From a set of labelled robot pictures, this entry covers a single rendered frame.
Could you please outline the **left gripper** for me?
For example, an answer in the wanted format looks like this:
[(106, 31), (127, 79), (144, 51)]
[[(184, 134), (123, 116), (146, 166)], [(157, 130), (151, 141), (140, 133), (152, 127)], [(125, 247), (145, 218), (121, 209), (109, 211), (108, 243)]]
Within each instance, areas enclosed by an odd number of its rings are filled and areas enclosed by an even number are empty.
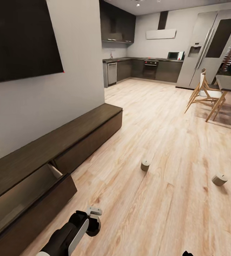
[(99, 223), (97, 222), (97, 219), (91, 218), (89, 216), (87, 217), (89, 218), (89, 226), (87, 231), (95, 232), (95, 230), (99, 228)]

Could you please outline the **pillar candle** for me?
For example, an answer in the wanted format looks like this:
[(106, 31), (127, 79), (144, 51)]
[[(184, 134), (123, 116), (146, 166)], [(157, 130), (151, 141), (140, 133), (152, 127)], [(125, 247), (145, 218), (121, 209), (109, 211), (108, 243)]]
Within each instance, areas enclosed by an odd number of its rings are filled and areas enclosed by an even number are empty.
[(90, 216), (91, 218), (94, 218), (94, 219), (97, 219), (97, 222), (99, 223), (99, 228), (95, 230), (95, 232), (91, 232), (91, 231), (86, 231), (86, 233), (89, 235), (89, 236), (96, 236), (100, 229), (101, 229), (101, 221), (100, 221), (100, 218), (98, 215), (95, 215), (95, 214), (91, 214)]
[(142, 171), (148, 171), (149, 166), (150, 166), (149, 160), (147, 160), (147, 159), (142, 160), (142, 162), (141, 162), (141, 170)]
[(212, 182), (217, 185), (217, 186), (222, 186), (228, 181), (227, 176), (225, 176), (222, 173), (217, 173), (215, 176), (212, 178)]

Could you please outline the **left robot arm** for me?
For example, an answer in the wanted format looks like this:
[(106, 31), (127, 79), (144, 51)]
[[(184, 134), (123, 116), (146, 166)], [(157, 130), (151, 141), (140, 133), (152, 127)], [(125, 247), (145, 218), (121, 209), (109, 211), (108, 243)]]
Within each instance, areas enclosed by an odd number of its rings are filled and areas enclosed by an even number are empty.
[(85, 212), (76, 210), (36, 256), (71, 256), (86, 231), (95, 232), (99, 228), (97, 219), (91, 218), (91, 214), (101, 216), (102, 213), (102, 209), (92, 206), (87, 206)]

